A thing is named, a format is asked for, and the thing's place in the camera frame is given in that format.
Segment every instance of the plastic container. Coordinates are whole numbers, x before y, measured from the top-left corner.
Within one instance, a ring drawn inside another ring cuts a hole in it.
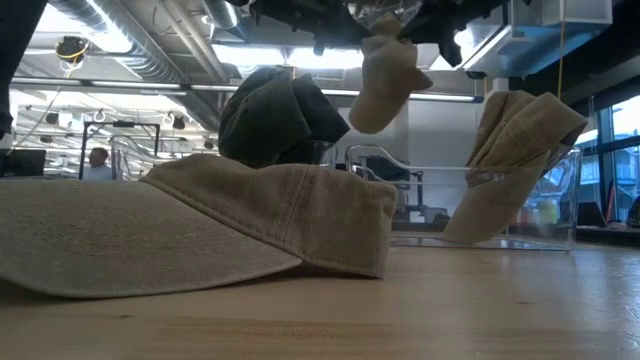
[[[528,168],[409,166],[373,145],[351,146],[345,156],[348,171],[397,188],[392,225],[394,245],[564,251],[574,247],[581,162],[578,149],[572,149],[543,176],[539,169]],[[518,210],[517,205],[511,206],[512,211],[494,216],[501,213],[496,211],[496,203],[499,206],[501,198],[510,199],[509,186],[527,178],[535,187],[526,200],[526,191],[521,192],[522,207]],[[500,195],[483,196],[473,207],[463,205],[461,214],[454,216],[463,201],[469,204],[465,196],[474,187],[476,191],[479,187],[491,188],[493,194]],[[482,231],[476,232],[474,227],[483,227],[500,217],[502,221],[497,223],[508,225],[504,228],[499,225],[501,231],[490,231],[495,236],[475,235]]]

